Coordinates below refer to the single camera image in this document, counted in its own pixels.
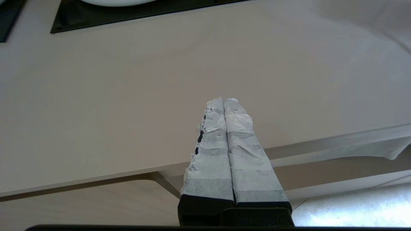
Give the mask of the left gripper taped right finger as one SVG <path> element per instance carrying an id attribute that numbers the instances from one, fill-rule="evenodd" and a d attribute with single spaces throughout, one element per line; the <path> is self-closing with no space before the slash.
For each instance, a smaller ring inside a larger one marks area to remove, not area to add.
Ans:
<path id="1" fill-rule="evenodd" d="M 235 98 L 225 99 L 232 189 L 239 208 L 283 208 L 292 206 L 262 148 L 251 116 Z"/>

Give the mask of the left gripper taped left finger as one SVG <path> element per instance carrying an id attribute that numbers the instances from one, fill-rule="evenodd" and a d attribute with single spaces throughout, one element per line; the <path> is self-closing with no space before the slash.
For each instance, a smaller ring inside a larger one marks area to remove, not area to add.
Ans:
<path id="1" fill-rule="evenodd" d="M 206 104 L 180 194 L 178 215 L 181 226 L 217 226 L 220 213 L 234 207 L 222 98 Z"/>

